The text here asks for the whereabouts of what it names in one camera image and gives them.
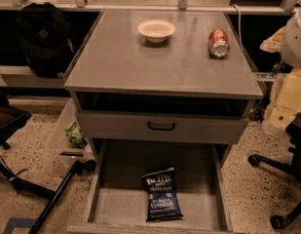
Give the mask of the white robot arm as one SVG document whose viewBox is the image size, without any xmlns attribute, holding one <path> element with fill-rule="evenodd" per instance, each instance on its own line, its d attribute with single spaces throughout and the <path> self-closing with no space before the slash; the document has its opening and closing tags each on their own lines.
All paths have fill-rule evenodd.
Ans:
<svg viewBox="0 0 301 234">
<path fill-rule="evenodd" d="M 260 49 L 280 53 L 281 61 L 292 67 L 282 79 L 276 78 L 266 108 L 263 129 L 268 134 L 284 131 L 301 112 L 301 8 L 286 26 L 264 40 Z"/>
</svg>

